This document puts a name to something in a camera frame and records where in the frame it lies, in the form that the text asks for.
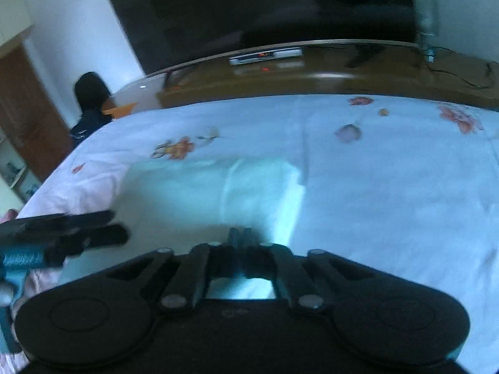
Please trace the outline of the chair with dark clothes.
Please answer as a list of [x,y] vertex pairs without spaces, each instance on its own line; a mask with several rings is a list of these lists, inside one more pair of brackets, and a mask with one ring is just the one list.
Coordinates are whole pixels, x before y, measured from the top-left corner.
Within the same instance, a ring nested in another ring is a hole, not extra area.
[[83,74],[74,85],[76,100],[81,109],[81,117],[69,131],[74,147],[79,146],[113,118],[102,112],[102,107],[111,98],[107,85],[95,72]]

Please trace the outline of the brown wooden tv stand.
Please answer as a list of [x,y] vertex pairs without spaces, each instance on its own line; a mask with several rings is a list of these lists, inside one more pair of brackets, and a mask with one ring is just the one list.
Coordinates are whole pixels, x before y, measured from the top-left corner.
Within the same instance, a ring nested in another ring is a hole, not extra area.
[[125,85],[113,96],[137,112],[273,95],[391,95],[498,108],[498,64],[436,51],[427,63],[412,46],[376,43],[302,45],[302,57],[239,66],[235,53],[172,66]]

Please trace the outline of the white upper cabinet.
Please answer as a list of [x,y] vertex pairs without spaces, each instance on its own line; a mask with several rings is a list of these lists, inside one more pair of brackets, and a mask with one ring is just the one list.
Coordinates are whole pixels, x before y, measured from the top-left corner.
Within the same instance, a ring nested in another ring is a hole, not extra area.
[[1,57],[22,44],[31,33],[33,21],[25,0],[1,0]]

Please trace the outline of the floral white bed sheet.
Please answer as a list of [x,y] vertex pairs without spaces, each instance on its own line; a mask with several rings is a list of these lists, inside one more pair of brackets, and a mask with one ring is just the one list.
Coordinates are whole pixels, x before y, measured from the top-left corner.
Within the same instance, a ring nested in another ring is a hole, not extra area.
[[[498,370],[498,114],[401,97],[303,95],[140,112],[80,144],[22,217],[110,209],[147,161],[287,161],[305,188],[287,247],[323,249],[457,298],[471,331],[460,363]],[[30,273],[20,299],[60,284]]]

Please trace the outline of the brown wooden door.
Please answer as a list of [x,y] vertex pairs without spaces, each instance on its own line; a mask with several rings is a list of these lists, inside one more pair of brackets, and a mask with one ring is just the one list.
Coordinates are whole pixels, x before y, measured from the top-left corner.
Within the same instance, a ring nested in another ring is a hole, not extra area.
[[72,151],[68,127],[22,46],[1,58],[1,128],[41,181]]

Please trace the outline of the white garment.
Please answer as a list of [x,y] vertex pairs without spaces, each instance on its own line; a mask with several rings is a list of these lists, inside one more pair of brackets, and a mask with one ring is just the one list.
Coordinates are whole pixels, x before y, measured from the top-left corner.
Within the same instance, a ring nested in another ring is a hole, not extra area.
[[282,159],[134,164],[110,206],[116,222],[128,229],[129,240],[69,259],[59,282],[69,283],[159,248],[183,255],[199,244],[226,243],[232,228],[249,228],[256,243],[286,246],[304,193],[300,170]]

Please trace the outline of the silver set-top box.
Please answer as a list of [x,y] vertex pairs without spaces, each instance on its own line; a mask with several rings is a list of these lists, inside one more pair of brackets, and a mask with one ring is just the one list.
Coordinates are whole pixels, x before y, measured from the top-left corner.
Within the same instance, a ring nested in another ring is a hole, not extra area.
[[242,55],[229,58],[229,64],[232,66],[239,66],[251,63],[260,63],[271,60],[281,60],[294,57],[302,57],[303,50],[299,47],[290,47],[283,49],[273,49],[266,51],[257,51],[252,53],[245,53]]

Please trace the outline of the large black television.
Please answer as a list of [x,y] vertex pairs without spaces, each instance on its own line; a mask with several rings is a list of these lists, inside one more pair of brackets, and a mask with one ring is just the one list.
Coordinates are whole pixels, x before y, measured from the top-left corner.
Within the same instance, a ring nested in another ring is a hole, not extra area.
[[413,43],[413,0],[110,0],[147,74],[289,42]]

